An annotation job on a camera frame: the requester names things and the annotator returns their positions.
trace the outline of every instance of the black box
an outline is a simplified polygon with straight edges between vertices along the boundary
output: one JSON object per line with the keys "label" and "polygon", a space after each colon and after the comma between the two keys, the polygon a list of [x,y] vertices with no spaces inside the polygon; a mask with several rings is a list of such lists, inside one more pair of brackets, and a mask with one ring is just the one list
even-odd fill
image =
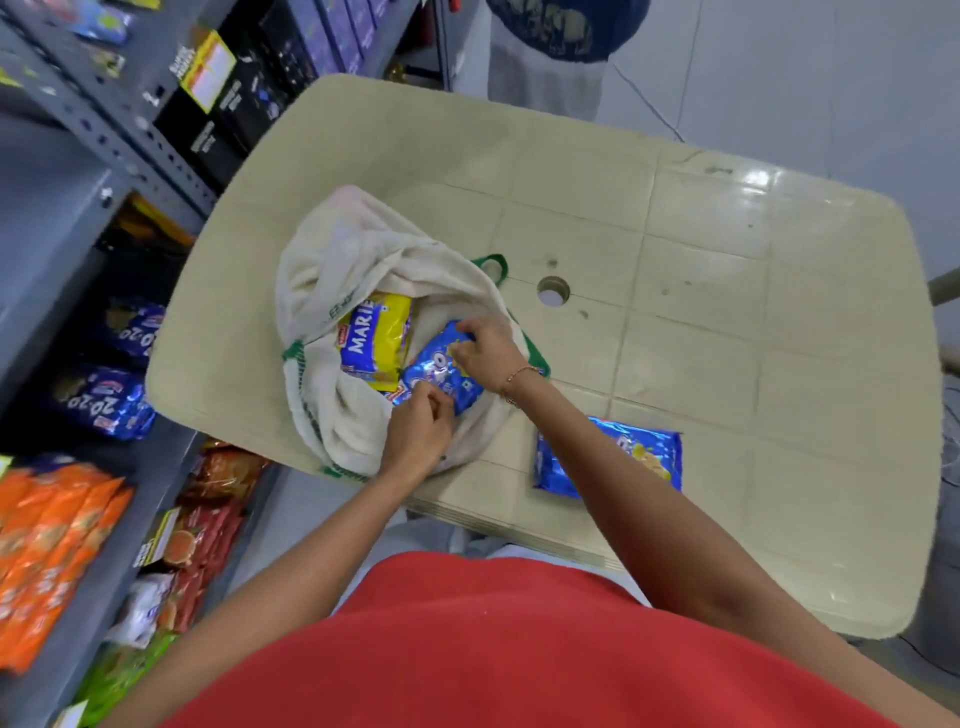
{"label": "black box", "polygon": [[286,0],[275,0],[260,20],[259,28],[275,66],[280,69],[293,95],[299,96],[317,80],[318,74]]}
{"label": "black box", "polygon": [[276,87],[248,38],[242,38],[233,50],[237,63],[213,115],[249,154],[286,110],[287,97]]}
{"label": "black box", "polygon": [[231,134],[182,88],[170,97],[156,128],[214,190],[222,192],[243,164],[245,155],[234,146]]}

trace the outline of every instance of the beige tiled counter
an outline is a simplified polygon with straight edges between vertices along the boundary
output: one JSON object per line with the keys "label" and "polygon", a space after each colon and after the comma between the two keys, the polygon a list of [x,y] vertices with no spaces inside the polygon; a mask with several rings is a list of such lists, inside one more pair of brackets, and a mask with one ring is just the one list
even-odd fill
{"label": "beige tiled counter", "polygon": [[[357,184],[467,257],[585,412],[677,429],[684,492],[831,627],[899,631],[937,488],[935,336],[909,225],[874,193],[637,133],[323,79],[256,148],[191,255],[151,364],[168,417],[315,472],[284,397],[280,251]],[[546,276],[571,291],[538,300]],[[582,504],[531,488],[516,413],[423,512],[617,567]]]}

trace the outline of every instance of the white cloth bag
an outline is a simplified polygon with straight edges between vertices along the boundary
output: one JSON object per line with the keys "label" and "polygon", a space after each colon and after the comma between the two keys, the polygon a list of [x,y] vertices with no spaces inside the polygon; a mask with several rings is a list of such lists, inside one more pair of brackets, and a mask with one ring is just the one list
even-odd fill
{"label": "white cloth bag", "polygon": [[[297,432],[337,473],[376,474],[394,408],[341,371],[336,347],[339,321],[374,290],[416,299],[406,363],[452,319],[509,315],[480,268],[358,187],[341,187],[311,210],[280,256],[276,327]],[[512,325],[526,356],[523,332]],[[510,409],[484,392],[457,418],[437,472],[479,456]]]}

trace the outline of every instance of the biscuit packet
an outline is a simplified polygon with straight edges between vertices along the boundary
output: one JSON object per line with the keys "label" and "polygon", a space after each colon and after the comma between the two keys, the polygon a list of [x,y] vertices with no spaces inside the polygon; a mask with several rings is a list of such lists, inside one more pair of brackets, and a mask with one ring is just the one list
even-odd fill
{"label": "biscuit packet", "polygon": [[393,392],[384,396],[393,404],[409,400],[418,381],[428,381],[453,399],[453,413],[459,415],[483,394],[480,383],[468,376],[453,360],[450,347],[473,336],[457,330],[459,319],[446,324],[444,330],[430,339],[423,351],[403,370],[402,378]]}
{"label": "biscuit packet", "polygon": [[373,291],[340,322],[340,368],[378,391],[396,389],[407,353],[412,308],[413,299],[408,296]]}
{"label": "biscuit packet", "polygon": [[[683,487],[684,450],[679,432],[634,427],[599,417],[588,417],[607,437],[643,463],[649,470],[666,480],[680,491]],[[564,466],[539,432],[537,433],[537,459],[534,463],[535,487],[561,496],[580,497]]]}

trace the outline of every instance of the product box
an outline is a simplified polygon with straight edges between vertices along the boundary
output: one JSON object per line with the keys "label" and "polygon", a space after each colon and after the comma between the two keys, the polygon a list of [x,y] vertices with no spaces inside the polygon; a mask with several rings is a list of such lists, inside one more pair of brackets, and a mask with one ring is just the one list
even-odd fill
{"label": "product box", "polygon": [[360,53],[365,58],[373,45],[373,16],[368,0],[345,0],[347,12],[350,16],[350,25],[353,35],[360,46]]}
{"label": "product box", "polygon": [[380,27],[380,18],[387,11],[387,0],[370,0],[370,12],[373,17],[373,26]]}
{"label": "product box", "polygon": [[294,95],[299,96],[317,80],[318,72],[286,0],[276,0],[260,20],[259,27],[284,81]]}
{"label": "product box", "polygon": [[223,191],[243,164],[244,156],[230,141],[231,134],[182,88],[174,91],[156,127],[215,190]]}
{"label": "product box", "polygon": [[313,61],[318,76],[339,73],[343,69],[337,63],[337,55],[326,35],[324,22],[313,0],[287,0],[290,12],[300,30],[307,55]]}
{"label": "product box", "polygon": [[287,97],[249,40],[236,48],[237,63],[217,99],[215,117],[249,154],[287,108]]}
{"label": "product box", "polygon": [[326,34],[340,60],[341,69],[346,73],[359,73],[363,57],[360,46],[353,34],[353,24],[344,0],[317,0],[320,17],[324,21]]}

